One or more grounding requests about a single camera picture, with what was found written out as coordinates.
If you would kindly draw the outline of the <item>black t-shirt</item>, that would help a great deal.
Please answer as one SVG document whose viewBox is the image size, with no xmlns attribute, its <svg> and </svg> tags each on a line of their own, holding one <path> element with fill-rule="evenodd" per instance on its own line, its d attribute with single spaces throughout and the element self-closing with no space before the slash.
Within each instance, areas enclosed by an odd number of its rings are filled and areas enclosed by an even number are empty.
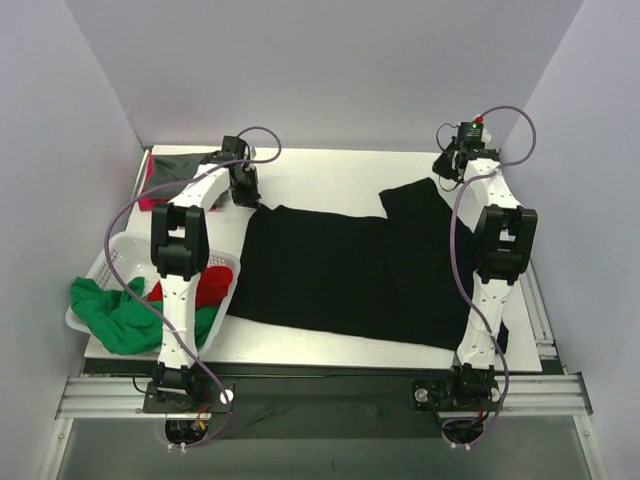
<svg viewBox="0 0 640 480">
<path fill-rule="evenodd" d="M 425 178 L 379 194 L 386 215 L 261 206 L 250 218 L 229 314 L 271 325 L 456 349 L 470 312 L 475 240 Z"/>
</svg>

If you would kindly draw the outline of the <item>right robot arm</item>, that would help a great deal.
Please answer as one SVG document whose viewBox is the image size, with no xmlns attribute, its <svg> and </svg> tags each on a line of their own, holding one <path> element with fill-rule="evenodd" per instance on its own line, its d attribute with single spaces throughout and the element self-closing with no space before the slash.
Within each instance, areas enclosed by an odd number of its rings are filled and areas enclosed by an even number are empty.
<svg viewBox="0 0 640 480">
<path fill-rule="evenodd" d="M 537 211 L 524 207 L 511 192 L 498 151 L 488 147 L 490 139 L 481 115 L 462 122 L 433 164 L 434 173 L 459 186 L 449 248 L 454 280 L 470 311 L 450 377 L 442 386 L 444 399 L 455 408 L 465 408 L 476 398 L 493 400 L 498 394 L 495 357 L 504 352 L 497 335 L 512 289 L 529 265 L 539 220 Z M 457 259 L 458 211 L 467 192 L 481 208 L 471 253 L 471 293 L 462 284 Z"/>
</svg>

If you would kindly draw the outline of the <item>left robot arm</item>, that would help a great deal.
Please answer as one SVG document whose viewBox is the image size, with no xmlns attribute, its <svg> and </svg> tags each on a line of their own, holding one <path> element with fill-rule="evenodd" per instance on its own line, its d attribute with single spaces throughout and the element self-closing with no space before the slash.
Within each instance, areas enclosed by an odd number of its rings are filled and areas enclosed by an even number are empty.
<svg viewBox="0 0 640 480">
<path fill-rule="evenodd" d="M 202 399 L 195 366 L 195 313 L 198 283 L 210 258 L 206 213 L 225 192 L 239 206 L 259 206 L 251 160 L 244 139 L 224 137 L 221 149 L 205 157 L 193 180 L 152 210 L 151 261 L 160 277 L 164 316 L 153 381 L 182 412 L 195 409 Z"/>
</svg>

